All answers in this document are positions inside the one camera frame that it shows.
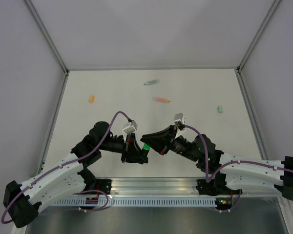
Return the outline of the bright green pen cap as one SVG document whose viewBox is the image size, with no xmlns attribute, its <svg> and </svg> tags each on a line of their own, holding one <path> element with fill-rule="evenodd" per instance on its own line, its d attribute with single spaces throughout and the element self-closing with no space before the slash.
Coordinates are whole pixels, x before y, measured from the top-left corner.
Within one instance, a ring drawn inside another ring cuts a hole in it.
<svg viewBox="0 0 293 234">
<path fill-rule="evenodd" d="M 143 150 L 149 151 L 150 150 L 150 146 L 148 146 L 147 144 L 143 145 Z"/>
</svg>

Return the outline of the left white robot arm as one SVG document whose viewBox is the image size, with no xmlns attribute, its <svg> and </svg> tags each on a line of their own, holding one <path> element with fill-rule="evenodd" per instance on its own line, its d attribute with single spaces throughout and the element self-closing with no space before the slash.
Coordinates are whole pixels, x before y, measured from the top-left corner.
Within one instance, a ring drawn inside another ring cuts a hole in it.
<svg viewBox="0 0 293 234">
<path fill-rule="evenodd" d="M 5 187 L 5 215 L 17 228 L 31 223 L 51 203 L 68 195 L 93 193 L 97 180 L 88 167 L 102 157 L 101 151 L 121 154 L 121 162 L 148 163 L 150 147 L 139 147 L 134 121 L 125 124 L 123 134 L 114 136 L 107 122 L 97 122 L 81 142 L 49 170 L 22 183 L 11 181 Z"/>
</svg>

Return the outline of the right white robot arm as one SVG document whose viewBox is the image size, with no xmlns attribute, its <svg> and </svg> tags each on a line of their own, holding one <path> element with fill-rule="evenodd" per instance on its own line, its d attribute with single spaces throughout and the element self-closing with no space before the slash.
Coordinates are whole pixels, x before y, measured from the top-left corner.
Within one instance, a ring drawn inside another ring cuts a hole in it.
<svg viewBox="0 0 293 234">
<path fill-rule="evenodd" d="M 216 145 L 193 127 L 170 125 L 145 134 L 141 142 L 165 155 L 175 152 L 196 163 L 205 174 L 197 180 L 199 195 L 273 194 L 293 201 L 293 157 L 283 160 L 249 160 L 216 149 Z"/>
</svg>

